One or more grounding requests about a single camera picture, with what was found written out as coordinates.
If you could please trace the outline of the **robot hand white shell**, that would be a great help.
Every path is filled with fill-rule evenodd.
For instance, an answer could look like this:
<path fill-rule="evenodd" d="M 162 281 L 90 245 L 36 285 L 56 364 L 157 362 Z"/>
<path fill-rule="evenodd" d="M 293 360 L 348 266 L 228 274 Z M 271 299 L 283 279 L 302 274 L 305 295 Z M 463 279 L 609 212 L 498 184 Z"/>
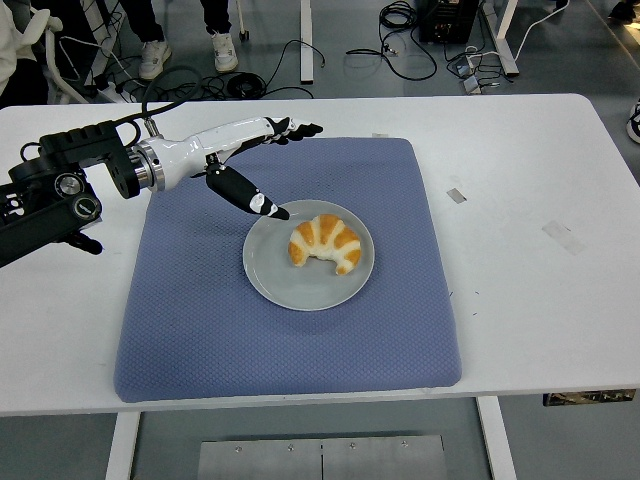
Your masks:
<path fill-rule="evenodd" d="M 149 141 L 155 158 L 154 188 L 172 189 L 186 177 L 203 176 L 208 188 L 235 207 L 256 215 L 287 220 L 290 214 L 246 177 L 227 166 L 231 157 L 262 144 L 285 145 L 323 131 L 314 123 L 291 117 L 256 117 L 196 133 L 182 141 Z"/>

